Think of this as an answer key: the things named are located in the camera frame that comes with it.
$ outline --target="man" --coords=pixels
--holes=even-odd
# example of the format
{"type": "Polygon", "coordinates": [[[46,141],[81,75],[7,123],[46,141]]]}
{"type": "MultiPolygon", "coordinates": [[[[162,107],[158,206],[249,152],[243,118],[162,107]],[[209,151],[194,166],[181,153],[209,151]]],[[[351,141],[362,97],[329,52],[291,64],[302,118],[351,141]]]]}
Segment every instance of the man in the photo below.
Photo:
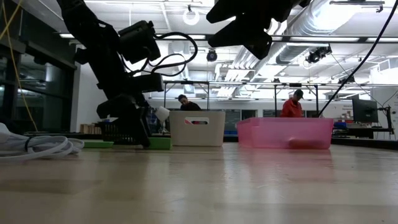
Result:
{"type": "Polygon", "coordinates": [[[178,96],[178,100],[182,104],[181,105],[182,111],[201,111],[200,107],[196,103],[189,101],[187,96],[183,94],[178,96]]]}
{"type": "Polygon", "coordinates": [[[302,108],[299,101],[303,98],[303,91],[296,90],[293,94],[293,97],[287,100],[284,103],[284,108],[282,109],[282,113],[280,114],[281,118],[301,118],[302,117],[302,108]]]}

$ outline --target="pink plastic bin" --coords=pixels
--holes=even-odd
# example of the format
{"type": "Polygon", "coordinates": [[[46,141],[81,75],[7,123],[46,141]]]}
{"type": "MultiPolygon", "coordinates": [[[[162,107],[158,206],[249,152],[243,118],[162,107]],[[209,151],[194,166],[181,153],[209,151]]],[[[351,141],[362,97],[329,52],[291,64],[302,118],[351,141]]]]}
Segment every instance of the pink plastic bin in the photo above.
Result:
{"type": "Polygon", "coordinates": [[[271,149],[329,149],[333,119],[249,118],[238,122],[239,145],[271,149]]]}

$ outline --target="white cable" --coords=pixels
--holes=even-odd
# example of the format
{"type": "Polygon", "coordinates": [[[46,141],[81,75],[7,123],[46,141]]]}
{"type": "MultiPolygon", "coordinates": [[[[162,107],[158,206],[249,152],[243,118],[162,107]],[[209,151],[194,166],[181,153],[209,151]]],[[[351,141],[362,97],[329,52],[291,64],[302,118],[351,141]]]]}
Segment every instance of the white cable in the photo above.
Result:
{"type": "Polygon", "coordinates": [[[78,154],[85,145],[82,140],[65,136],[37,136],[29,140],[26,151],[25,144],[28,140],[29,137],[10,133],[0,123],[0,162],[60,159],[69,154],[78,154]]]}

